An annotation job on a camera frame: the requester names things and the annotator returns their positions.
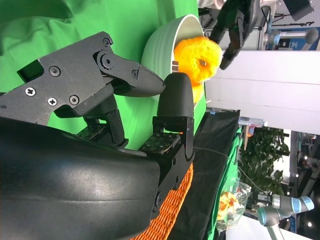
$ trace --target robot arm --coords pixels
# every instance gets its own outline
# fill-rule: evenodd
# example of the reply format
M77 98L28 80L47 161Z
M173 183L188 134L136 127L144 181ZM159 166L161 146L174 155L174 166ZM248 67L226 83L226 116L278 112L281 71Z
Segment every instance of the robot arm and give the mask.
M223 54L220 68L225 70L238 55L249 34L254 30L260 11L259 0L227 0L223 5L214 26L210 40L220 43L226 30L230 44Z
M0 96L2 240L129 239L182 182L195 157L190 79L172 73L164 84L111 44L101 32L44 56L18 72L24 85ZM113 93L160 94L139 150L122 148ZM87 127L76 135L48 127L51 112L83 116Z
M260 223L267 227L272 240L284 240L279 228L279 221L310 211L315 208L314 203L308 196L300 198L272 195L266 199L271 205L258 209L258 219Z

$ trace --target white bowl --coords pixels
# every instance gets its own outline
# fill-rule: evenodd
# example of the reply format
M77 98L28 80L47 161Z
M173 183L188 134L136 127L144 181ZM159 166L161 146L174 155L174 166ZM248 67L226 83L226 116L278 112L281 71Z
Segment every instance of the white bowl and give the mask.
M198 18L189 14L174 19L158 28L149 38L143 51L141 64L163 80L172 73L174 49L180 41L203 36Z

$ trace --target orange sponge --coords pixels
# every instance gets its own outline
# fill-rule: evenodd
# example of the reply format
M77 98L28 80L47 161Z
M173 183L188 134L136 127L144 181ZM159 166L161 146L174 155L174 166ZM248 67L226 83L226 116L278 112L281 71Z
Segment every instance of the orange sponge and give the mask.
M214 41L198 36L179 42L174 49L174 60L179 62L179 72L189 76L192 86L198 86L217 73L222 50Z

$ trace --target green fabric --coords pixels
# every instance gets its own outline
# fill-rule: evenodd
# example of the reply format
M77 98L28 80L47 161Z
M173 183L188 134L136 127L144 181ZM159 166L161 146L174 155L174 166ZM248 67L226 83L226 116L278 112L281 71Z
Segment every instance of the green fabric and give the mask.
M240 134L241 132L242 132L242 128L239 128L236 133ZM217 224L220 195L223 189L233 188L235 181L238 179L238 164L237 163L235 164L235 160L237 158L237 148L238 146L241 146L242 141L243 139L237 135L232 142L230 154L226 163L226 167L224 169L223 177L220 182L218 192L216 194L214 206L212 208L211 222L209 223L210 226L207 231L208 240L213 240L215 236L215 228Z
M115 54L139 62L151 34L187 14L198 14L197 0L0 0L0 92L23 84L17 71L25 65L101 31L112 37ZM127 148L137 149L152 134L158 102L122 96L116 101ZM205 110L203 97L194 111L195 129ZM48 125L73 134L86 126L82 118L55 114Z

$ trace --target metal pole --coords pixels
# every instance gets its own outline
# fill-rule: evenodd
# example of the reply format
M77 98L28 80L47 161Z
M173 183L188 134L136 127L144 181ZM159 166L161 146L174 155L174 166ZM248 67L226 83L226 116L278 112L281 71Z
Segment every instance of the metal pole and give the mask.
M279 225L269 226L267 229L272 240L285 240Z
M306 31L282 31L281 39L304 39L307 36Z

